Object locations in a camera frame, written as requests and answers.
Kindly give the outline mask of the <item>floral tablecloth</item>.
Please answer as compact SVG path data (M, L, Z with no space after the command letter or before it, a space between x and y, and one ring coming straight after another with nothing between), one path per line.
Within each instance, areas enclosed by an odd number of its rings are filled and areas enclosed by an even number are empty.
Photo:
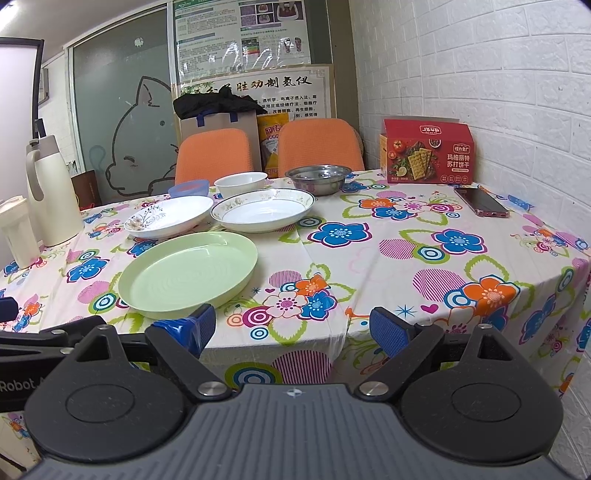
M95 327L27 399L1 412L1 473L16 479L562 479L550 458L561 398L590 337L590 248L533 215L477 216L448 186L360 172L267 233L209 216L163 240L124 222L166 196L83 213L83 230L1 272L1 332ZM200 361L228 399L187 399L156 372L118 280L167 240L229 232L256 269L214 307ZM384 307L445 336L401 395L355 390L387 361Z

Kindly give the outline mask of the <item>white plate with gold rim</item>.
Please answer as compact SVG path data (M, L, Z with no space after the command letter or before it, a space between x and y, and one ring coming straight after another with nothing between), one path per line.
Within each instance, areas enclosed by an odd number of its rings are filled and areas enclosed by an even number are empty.
M238 233L267 233L293 225L315 204L311 193L287 188L256 190L224 199L211 209L211 218Z

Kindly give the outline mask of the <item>yellow snack bag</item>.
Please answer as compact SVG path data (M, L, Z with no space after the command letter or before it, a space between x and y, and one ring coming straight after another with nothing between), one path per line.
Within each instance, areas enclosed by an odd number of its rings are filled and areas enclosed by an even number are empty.
M280 130L290 121L286 112L264 114L257 117L259 129L260 155L263 171L269 178L279 176L279 136Z

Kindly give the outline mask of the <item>smartphone with red case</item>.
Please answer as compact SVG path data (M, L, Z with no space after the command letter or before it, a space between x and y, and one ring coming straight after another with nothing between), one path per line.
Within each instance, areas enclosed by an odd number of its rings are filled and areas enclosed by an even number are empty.
M509 211L481 188L456 187L454 191L479 217L509 217Z

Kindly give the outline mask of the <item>right orange chair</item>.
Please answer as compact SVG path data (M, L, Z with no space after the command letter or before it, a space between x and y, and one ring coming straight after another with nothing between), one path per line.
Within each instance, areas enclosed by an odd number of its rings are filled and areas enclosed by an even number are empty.
M345 166L362 171L360 138L348 122L341 119L301 119L287 123L279 135L279 176L298 167L315 165Z

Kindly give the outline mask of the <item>cream thermos jug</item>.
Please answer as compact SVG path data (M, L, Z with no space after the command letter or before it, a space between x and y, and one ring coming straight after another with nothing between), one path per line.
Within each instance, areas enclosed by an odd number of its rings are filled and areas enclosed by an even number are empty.
M26 153L29 206L41 240L46 247L62 244L83 230L83 220L55 136L30 140Z

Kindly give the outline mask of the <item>stainless steel bowl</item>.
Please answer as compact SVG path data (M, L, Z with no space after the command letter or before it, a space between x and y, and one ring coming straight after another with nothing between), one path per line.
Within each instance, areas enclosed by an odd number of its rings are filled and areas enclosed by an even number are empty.
M297 189L321 197L339 192L351 173L345 166L322 164L294 168L286 176Z

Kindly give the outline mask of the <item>orange chair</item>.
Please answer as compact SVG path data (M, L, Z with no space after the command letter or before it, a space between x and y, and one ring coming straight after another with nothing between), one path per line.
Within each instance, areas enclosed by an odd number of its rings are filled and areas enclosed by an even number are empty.
M360 138L348 122L341 119L301 119L287 123L279 135L279 176L298 167L315 165L345 166L362 171Z
M176 185L253 171L249 138L235 128L193 134L181 143L175 165Z

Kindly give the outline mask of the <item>white ceramic bowl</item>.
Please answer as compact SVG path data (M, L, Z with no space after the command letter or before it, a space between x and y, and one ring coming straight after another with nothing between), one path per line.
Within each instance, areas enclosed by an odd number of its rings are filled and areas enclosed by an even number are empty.
M214 186L223 198L263 189L267 174L263 172L242 172L228 175L214 181Z

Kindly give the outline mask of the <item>red cracker box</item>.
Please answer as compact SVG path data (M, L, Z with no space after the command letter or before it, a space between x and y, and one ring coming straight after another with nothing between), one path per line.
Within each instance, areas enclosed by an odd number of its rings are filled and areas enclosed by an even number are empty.
M476 167L475 143L463 123L387 118L380 135L380 165L391 184L470 184Z

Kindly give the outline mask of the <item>translucent blue plastic bowl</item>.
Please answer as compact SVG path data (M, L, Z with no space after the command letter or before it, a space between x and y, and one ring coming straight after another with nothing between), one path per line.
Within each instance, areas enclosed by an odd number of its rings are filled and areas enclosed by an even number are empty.
M204 179L191 180L174 185L168 189L170 198L179 198L184 196L205 196L209 193L209 182Z

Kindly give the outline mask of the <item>black cloth on box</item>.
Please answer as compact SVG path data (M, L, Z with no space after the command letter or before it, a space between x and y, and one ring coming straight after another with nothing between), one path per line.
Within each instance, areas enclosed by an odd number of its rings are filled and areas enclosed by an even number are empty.
M267 113L252 97L235 95L228 86L221 87L217 93L185 93L176 98L172 105L181 120L218 113Z

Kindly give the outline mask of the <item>white plastic pitcher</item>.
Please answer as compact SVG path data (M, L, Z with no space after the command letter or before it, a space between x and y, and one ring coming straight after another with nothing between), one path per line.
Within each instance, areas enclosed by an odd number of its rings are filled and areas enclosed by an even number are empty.
M1 231L17 265L27 268L34 264L40 250L29 217L28 201L15 196L1 204Z

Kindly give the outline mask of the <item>white plate with floral branch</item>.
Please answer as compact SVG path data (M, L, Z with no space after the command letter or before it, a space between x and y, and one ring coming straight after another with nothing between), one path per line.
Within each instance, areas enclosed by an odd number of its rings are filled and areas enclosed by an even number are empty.
M124 222L125 231L140 239L160 240L190 231L209 216L214 201L204 196L162 200L143 208Z

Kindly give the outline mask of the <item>brown paper bag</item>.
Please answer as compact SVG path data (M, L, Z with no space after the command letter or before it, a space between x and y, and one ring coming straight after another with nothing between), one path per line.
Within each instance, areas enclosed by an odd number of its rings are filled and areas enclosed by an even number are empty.
M94 170L79 173L71 178L80 211L88 210L103 204L99 194Z

